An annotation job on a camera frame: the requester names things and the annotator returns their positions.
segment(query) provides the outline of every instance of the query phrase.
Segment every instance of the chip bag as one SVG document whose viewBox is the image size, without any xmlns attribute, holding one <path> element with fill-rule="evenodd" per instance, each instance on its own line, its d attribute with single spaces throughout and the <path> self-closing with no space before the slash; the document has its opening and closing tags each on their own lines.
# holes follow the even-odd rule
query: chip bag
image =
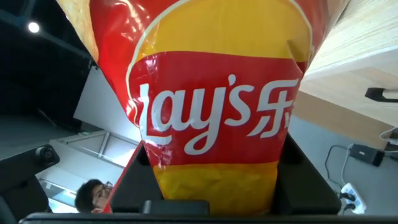
<svg viewBox="0 0 398 224">
<path fill-rule="evenodd" d="M 164 197 L 267 212 L 299 83 L 347 0 L 57 1 Z"/>
</svg>

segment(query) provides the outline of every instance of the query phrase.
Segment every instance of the black hair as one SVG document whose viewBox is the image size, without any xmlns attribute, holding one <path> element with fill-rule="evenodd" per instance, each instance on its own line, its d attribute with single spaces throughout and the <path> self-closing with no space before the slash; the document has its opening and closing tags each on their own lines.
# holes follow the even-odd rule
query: black hair
<svg viewBox="0 0 398 224">
<path fill-rule="evenodd" d="M 75 207 L 81 213 L 91 213 L 95 208 L 93 205 L 93 189 L 103 184 L 98 179 L 91 179 L 83 184 L 77 191 L 75 198 Z"/>
</svg>

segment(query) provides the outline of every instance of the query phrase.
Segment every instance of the yellow stripe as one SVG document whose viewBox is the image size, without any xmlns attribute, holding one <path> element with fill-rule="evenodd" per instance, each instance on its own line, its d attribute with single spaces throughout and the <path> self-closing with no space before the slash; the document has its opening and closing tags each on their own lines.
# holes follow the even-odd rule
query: yellow stripe
<svg viewBox="0 0 398 224">
<path fill-rule="evenodd" d="M 213 215 L 266 212 L 274 196 L 278 161 L 264 164 L 155 166 L 167 199 L 207 200 Z"/>
<path fill-rule="evenodd" d="M 151 30 L 137 61 L 159 52 L 193 51 L 306 62 L 309 30 L 288 0 L 191 0 Z"/>
</svg>

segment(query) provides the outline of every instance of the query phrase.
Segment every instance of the red and yellow packaging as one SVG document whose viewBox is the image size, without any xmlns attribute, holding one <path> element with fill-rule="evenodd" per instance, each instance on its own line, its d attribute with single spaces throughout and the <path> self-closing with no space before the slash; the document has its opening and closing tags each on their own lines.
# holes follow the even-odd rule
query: red and yellow packaging
<svg viewBox="0 0 398 224">
<path fill-rule="evenodd" d="M 347 0 L 57 0 L 165 198 L 269 209 L 299 83 Z"/>
</svg>

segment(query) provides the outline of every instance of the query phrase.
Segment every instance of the power outlet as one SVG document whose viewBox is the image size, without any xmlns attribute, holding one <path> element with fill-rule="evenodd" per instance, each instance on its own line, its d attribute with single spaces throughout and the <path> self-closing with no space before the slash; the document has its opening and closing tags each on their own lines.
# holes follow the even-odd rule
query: power outlet
<svg viewBox="0 0 398 224">
<path fill-rule="evenodd" d="M 347 193 L 347 194 L 351 194 L 355 196 L 355 201 L 350 201 L 348 199 L 346 200 L 346 203 L 353 203 L 355 204 L 355 209 L 352 210 L 352 212 L 354 214 L 364 214 L 365 210 L 366 210 L 366 204 L 364 202 L 364 200 L 362 199 L 361 196 L 359 196 L 358 191 L 353 187 L 352 184 L 347 183 L 346 185 L 344 185 L 344 187 L 341 189 L 341 193 Z"/>
</svg>

